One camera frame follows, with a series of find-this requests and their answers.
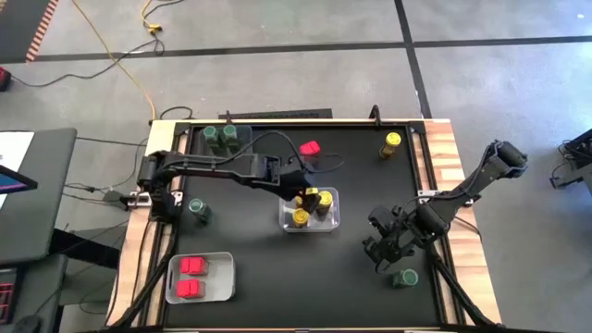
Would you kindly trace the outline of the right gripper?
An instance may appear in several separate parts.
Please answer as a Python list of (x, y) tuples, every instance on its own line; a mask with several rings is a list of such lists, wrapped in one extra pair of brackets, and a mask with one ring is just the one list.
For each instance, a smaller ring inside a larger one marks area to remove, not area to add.
[(380, 205), (369, 215), (370, 225), (378, 231), (379, 240), (363, 240), (364, 253), (376, 261), (378, 274), (389, 274), (401, 258), (414, 255), (414, 249), (428, 248), (428, 236), (416, 225), (415, 219), (397, 210)]

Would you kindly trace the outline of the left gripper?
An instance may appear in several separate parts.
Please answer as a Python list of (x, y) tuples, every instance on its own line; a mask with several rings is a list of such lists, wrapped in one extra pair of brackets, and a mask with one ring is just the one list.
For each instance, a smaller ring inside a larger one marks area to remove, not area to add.
[(311, 214), (321, 202), (318, 196), (319, 190), (315, 188), (314, 175), (310, 172), (308, 165), (299, 162), (290, 162), (279, 170), (279, 197), (296, 197), (300, 194), (304, 197), (304, 210)]

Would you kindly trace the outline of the red-lid smoked paprika tin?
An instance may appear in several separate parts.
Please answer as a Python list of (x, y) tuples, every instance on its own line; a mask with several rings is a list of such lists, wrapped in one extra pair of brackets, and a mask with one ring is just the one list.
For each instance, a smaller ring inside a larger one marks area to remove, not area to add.
[(317, 141), (308, 141), (299, 146), (299, 155), (302, 159), (318, 157), (322, 148)]
[(190, 276), (205, 276), (208, 274), (209, 263), (202, 256), (183, 256), (180, 258), (179, 272)]
[(205, 295), (205, 285), (197, 278), (180, 280), (176, 284), (176, 295), (184, 300), (201, 299)]

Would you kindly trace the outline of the green-lid spice jar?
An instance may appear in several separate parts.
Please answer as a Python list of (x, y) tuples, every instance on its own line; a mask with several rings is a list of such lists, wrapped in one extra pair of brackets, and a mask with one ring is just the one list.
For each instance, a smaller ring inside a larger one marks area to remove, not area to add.
[(203, 138), (210, 149), (215, 150), (220, 147), (220, 136), (216, 127), (205, 127), (203, 129)]
[(414, 287), (419, 281), (419, 277), (415, 270), (408, 268), (403, 269), (392, 275), (392, 287), (396, 289)]
[(193, 198), (188, 203), (188, 209), (196, 221), (207, 225), (212, 218), (211, 207), (199, 198)]
[(234, 125), (226, 125), (222, 129), (223, 142), (229, 149), (237, 149), (240, 146), (238, 130)]

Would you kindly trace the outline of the clear plastic bin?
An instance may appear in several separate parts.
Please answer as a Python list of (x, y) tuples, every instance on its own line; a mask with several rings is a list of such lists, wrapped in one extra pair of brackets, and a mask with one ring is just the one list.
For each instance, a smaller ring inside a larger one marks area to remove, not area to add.
[(319, 191), (330, 191), (333, 195), (333, 204), (330, 211), (325, 216), (319, 216), (315, 211), (309, 214), (309, 226), (307, 228), (294, 228), (291, 225), (292, 212), (297, 208), (294, 202), (279, 200), (278, 223), (285, 231), (291, 233), (298, 232), (331, 232), (340, 224), (339, 193), (335, 188), (321, 187)]
[(206, 142), (204, 141), (203, 136), (203, 129), (199, 129), (195, 132), (195, 136), (193, 137), (193, 142), (191, 144), (191, 153), (197, 155), (208, 155), (214, 157), (230, 157), (233, 154), (237, 153), (241, 148), (243, 148), (247, 143), (249, 143), (253, 139), (253, 130), (250, 126), (239, 126), (234, 125), (238, 130), (238, 138), (240, 141), (240, 146), (237, 149), (229, 149), (225, 143), (223, 142), (222, 138), (222, 129), (226, 125), (210, 125), (214, 126), (218, 129), (218, 133), (220, 136), (220, 147), (218, 149), (212, 150), (210, 149)]

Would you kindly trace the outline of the wooden table board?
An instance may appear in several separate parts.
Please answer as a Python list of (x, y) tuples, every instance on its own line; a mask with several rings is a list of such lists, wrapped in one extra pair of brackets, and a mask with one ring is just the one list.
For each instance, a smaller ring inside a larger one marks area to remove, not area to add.
[[(237, 119), (237, 124), (261, 126), (297, 125), (329, 127), (350, 125), (371, 125), (372, 118), (260, 118)], [(221, 119), (204, 120), (156, 120), (146, 143), (147, 154), (161, 150), (186, 150), (189, 135), (176, 132), (176, 128), (190, 125), (220, 125)], [(462, 162), (455, 142), (451, 122), (448, 119), (386, 118), (387, 125), (413, 125), (412, 134), (414, 158), (417, 161), (419, 182), (422, 186), (438, 190), (450, 190), (464, 178)], [(446, 257), (452, 265), (456, 278), (472, 301), (489, 319), (499, 323), (500, 311), (496, 301), (483, 244), (478, 236), (474, 210), (463, 208), (460, 218), (455, 221), (447, 242), (437, 243), (438, 253)], [(170, 227), (159, 227), (149, 217), (149, 209), (141, 207), (129, 216), (126, 238), (120, 255), (122, 264), (118, 269), (117, 283), (111, 295), (106, 323), (112, 325), (119, 320), (131, 306), (141, 288), (146, 285), (152, 269), (152, 257), (161, 259), (167, 245), (171, 242)]]

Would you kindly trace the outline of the black ribbed strip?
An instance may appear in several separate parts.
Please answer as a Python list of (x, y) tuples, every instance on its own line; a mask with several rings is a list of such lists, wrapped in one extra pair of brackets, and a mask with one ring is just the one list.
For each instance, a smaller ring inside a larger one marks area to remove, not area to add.
[[(231, 113), (233, 119), (292, 119), (292, 118), (333, 118), (331, 108), (297, 109), (286, 111), (268, 111), (253, 113)], [(219, 119), (226, 120), (226, 113), (220, 114)]]

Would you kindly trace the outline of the white plastic bin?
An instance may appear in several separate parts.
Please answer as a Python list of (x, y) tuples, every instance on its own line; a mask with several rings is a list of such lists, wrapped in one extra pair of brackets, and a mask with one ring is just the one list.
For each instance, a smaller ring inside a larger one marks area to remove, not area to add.
[[(183, 256), (202, 256), (209, 263), (208, 274), (190, 276), (179, 272), (180, 258)], [(233, 256), (228, 252), (192, 253), (174, 255), (168, 263), (166, 273), (165, 296), (169, 304), (225, 302), (235, 292), (236, 266)], [(205, 285), (205, 295), (201, 299), (184, 300), (176, 295), (176, 284), (183, 279), (197, 278)]]

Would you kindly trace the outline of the grey side desk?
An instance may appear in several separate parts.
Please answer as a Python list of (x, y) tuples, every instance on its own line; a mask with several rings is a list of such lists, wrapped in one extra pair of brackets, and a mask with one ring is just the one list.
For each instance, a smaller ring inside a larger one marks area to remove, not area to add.
[(48, 255), (76, 136), (73, 128), (32, 135), (18, 172), (38, 187), (9, 194), (0, 207), (0, 265)]

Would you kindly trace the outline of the white paper sheet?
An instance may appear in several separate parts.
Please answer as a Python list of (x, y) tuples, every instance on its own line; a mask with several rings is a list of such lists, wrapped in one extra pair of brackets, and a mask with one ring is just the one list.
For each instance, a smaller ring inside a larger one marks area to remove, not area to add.
[[(32, 131), (0, 131), (0, 165), (20, 173), (33, 137)], [(9, 194), (0, 194), (0, 209)]]

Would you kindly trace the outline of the lit computer screen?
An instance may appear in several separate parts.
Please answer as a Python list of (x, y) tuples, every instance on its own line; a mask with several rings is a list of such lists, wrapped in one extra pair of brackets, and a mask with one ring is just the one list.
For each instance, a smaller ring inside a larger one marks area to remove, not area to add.
[(0, 165), (0, 194), (36, 190), (38, 183), (17, 171)]

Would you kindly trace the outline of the backlit keyboard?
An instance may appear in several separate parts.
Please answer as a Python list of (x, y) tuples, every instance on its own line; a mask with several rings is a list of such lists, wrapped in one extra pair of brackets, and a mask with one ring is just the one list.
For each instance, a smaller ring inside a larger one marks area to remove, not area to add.
[(0, 326), (11, 322), (19, 291), (20, 274), (17, 268), (0, 269)]

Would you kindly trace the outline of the black orange-striped floor mat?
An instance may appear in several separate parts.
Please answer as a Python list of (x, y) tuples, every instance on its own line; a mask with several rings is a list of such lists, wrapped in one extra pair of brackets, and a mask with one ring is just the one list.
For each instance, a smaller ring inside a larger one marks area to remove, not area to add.
[(37, 57), (60, 0), (0, 0), (0, 64)]

